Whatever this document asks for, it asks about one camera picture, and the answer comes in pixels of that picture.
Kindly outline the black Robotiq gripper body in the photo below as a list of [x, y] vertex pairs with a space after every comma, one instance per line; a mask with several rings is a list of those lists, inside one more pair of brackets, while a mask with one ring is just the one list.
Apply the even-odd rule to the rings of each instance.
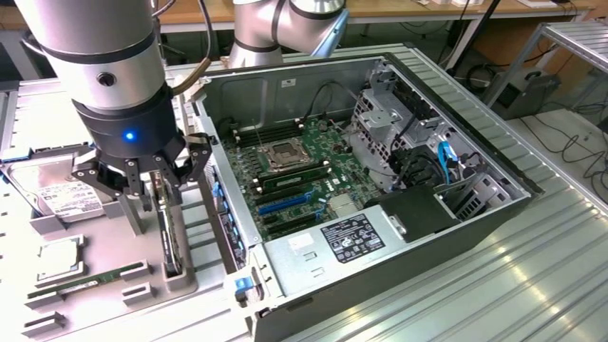
[[178, 128], [167, 84], [148, 101], [131, 108], [102, 110], [78, 101], [72, 103], [103, 162], [152, 162], [156, 154], [175, 161], [186, 148], [186, 140]]

